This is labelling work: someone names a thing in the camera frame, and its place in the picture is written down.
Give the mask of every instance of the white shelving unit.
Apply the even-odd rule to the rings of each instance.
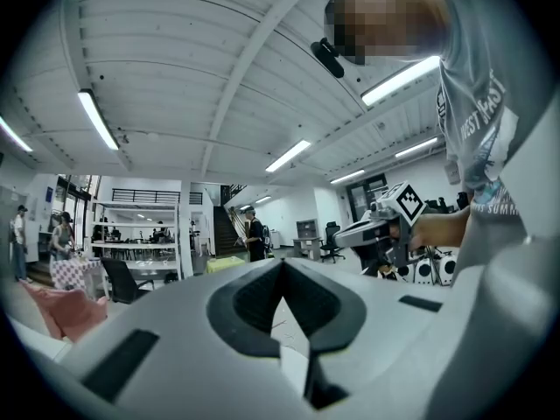
[[[172,222],[166,222],[164,224],[157,224],[156,222],[97,222],[95,221],[95,207],[99,204],[103,207],[101,211],[101,218],[103,219],[107,216],[106,210],[118,210],[119,212],[160,212],[160,213],[171,213],[173,217]],[[101,231],[103,235],[103,242],[92,242],[92,248],[103,248],[103,249],[143,249],[143,250],[153,250],[153,249],[175,249],[175,260],[135,260],[135,261],[125,261],[129,269],[131,270],[141,270],[146,272],[154,272],[157,270],[176,270],[179,280],[182,279],[181,275],[181,257],[179,253],[179,205],[178,204],[167,204],[167,203],[141,203],[141,202],[120,202],[120,201],[106,201],[106,200],[94,200],[92,203],[93,213],[89,216],[90,222],[87,226],[87,231],[89,235],[93,233],[93,226],[109,226],[113,228],[173,228],[175,232],[175,242],[167,242],[162,244],[153,243],[113,243],[105,242],[105,232],[104,229]]]

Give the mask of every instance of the pink chair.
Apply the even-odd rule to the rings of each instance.
[[[51,336],[78,340],[107,318],[107,298],[89,300],[83,290],[48,290],[19,281],[37,304]]]

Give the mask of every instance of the ceiling light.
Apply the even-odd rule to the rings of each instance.
[[[86,110],[87,115],[91,120],[91,123],[94,124],[95,128],[97,129],[97,132],[99,132],[99,135],[101,136],[105,144],[107,144],[107,146],[111,150],[117,151],[119,147],[116,144],[113,135],[109,132],[107,125],[102,119],[101,113],[99,111],[99,107],[95,102],[95,97],[93,92],[91,90],[82,89],[80,92],[78,92],[78,96],[80,97],[81,105]]]
[[[359,170],[357,172],[353,172],[352,174],[348,174],[347,176],[344,176],[342,178],[336,178],[335,180],[331,180],[331,184],[338,184],[339,182],[342,182],[343,180],[348,180],[353,178],[354,176],[359,176],[360,174],[363,174],[365,171],[363,170]]]
[[[267,172],[275,172],[278,168],[284,165],[286,162],[293,159],[297,154],[303,151],[305,148],[309,147],[311,143],[302,140],[296,146],[288,150],[284,153],[276,162],[274,162],[271,166],[269,166],[266,171]]]
[[[404,156],[405,154],[409,154],[412,151],[416,151],[416,150],[419,150],[420,148],[424,148],[424,147],[428,146],[429,144],[434,144],[437,140],[438,140],[437,137],[431,138],[427,142],[423,142],[423,143],[417,144],[416,146],[413,146],[412,148],[408,148],[407,150],[402,150],[401,152],[397,152],[395,154],[395,157],[399,158],[401,156]]]
[[[406,86],[409,82],[417,80],[420,76],[431,72],[432,70],[439,67],[439,56],[431,56],[428,59],[418,62],[414,66],[410,66],[405,70],[396,74],[389,80],[386,80],[382,84],[375,86],[371,90],[368,90],[365,94],[361,96],[361,99],[368,105],[371,106],[375,102],[378,102],[381,98],[392,94],[397,89]]]
[[[24,150],[25,152],[32,152],[33,150],[27,145],[26,142],[24,142],[18,134],[16,134],[13,130],[11,130],[11,127],[8,126],[8,123],[4,121],[4,119],[2,118],[2,116],[0,115],[0,126],[2,126],[2,129],[4,130],[4,132],[6,134],[8,134],[8,136],[11,137],[11,139],[17,143],[17,145]]]

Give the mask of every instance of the black rubber pad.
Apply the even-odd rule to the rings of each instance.
[[[90,372],[84,386],[113,402],[158,340],[152,332],[135,330]]]
[[[433,300],[414,296],[402,296],[401,298],[399,298],[399,302],[429,312],[438,312],[442,305],[439,302],[434,302]]]

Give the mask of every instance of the yellow object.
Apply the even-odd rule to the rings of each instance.
[[[212,262],[206,263],[206,273],[212,274],[213,272],[218,272],[219,270],[226,270],[232,266],[239,266],[240,264],[245,264],[241,258],[236,256],[230,256],[229,258],[219,258]]]

